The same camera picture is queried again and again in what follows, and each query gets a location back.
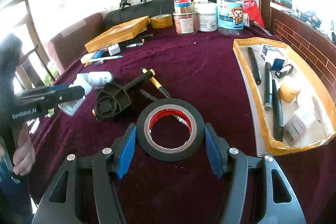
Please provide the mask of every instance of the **pink chair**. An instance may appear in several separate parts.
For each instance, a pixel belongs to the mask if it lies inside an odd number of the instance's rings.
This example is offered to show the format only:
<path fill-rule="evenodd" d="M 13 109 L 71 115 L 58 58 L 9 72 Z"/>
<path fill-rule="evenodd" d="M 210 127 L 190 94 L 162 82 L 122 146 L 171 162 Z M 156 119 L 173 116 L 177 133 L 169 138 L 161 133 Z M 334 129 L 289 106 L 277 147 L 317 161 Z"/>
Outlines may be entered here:
<path fill-rule="evenodd" d="M 62 74 L 70 64 L 86 51 L 85 44 L 104 31 L 101 14 L 93 14 L 58 33 L 46 43 L 49 57 Z"/>

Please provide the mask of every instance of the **black cushion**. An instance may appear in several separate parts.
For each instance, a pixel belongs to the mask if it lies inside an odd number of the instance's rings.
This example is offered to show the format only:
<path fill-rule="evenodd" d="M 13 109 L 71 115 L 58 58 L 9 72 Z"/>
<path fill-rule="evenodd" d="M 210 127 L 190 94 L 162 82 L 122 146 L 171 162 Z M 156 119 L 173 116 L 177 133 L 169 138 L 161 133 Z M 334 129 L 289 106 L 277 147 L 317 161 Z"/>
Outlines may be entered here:
<path fill-rule="evenodd" d="M 105 30 L 118 25 L 123 22 L 130 21 L 135 18 L 143 16 L 157 16 L 164 14 L 173 14 L 174 1 L 173 0 L 154 0 L 147 1 L 145 4 L 134 5 L 126 7 L 123 10 L 115 10 L 109 12 L 104 19 Z"/>

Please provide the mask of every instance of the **person's hand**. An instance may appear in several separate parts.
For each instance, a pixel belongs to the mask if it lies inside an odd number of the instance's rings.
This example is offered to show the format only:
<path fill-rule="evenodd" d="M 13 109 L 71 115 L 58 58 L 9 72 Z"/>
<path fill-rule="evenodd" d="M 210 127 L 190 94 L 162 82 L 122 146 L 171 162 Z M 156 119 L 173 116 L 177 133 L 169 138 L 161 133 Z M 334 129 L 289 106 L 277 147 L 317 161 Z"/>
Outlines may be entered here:
<path fill-rule="evenodd" d="M 28 125 L 24 122 L 17 140 L 17 150 L 13 155 L 14 173 L 26 175 L 35 162 L 35 150 L 29 137 Z M 5 150 L 0 145 L 0 157 L 5 156 Z"/>

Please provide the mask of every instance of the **red tape label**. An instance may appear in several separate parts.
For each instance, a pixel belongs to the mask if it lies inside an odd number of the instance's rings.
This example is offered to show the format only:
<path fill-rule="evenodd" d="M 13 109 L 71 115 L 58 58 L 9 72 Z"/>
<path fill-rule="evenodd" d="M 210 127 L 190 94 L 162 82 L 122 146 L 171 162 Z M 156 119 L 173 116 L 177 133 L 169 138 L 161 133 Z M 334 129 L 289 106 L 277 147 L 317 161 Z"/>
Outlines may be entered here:
<path fill-rule="evenodd" d="M 191 128 L 191 122 L 188 118 L 187 115 L 185 115 L 182 111 L 180 110 L 176 110 L 176 109 L 163 109 L 163 110 L 160 110 L 159 112 L 155 113 L 155 115 L 152 117 L 152 119 L 150 120 L 149 122 L 149 130 L 152 130 L 152 127 L 154 125 L 154 123 L 164 117 L 164 116 L 168 116 L 168 115 L 176 115 L 176 116 L 179 116 L 181 117 L 183 120 L 186 121 L 187 125 L 188 125 L 188 128 L 189 128 L 189 132 L 191 134 L 191 131 L 192 131 L 192 128 Z"/>

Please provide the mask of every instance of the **white charger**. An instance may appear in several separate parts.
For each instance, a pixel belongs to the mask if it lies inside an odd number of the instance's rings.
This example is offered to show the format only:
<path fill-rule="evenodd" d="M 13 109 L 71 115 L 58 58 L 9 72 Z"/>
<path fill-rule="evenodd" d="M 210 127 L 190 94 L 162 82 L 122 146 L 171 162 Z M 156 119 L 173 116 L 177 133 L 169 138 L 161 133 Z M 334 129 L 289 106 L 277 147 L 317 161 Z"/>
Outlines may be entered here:
<path fill-rule="evenodd" d="M 112 56 L 112 55 L 115 55 L 117 53 L 120 53 L 120 47 L 119 47 L 119 44 L 118 43 L 115 43 L 111 46 L 109 46 L 107 48 L 107 50 L 109 51 L 109 54 Z"/>

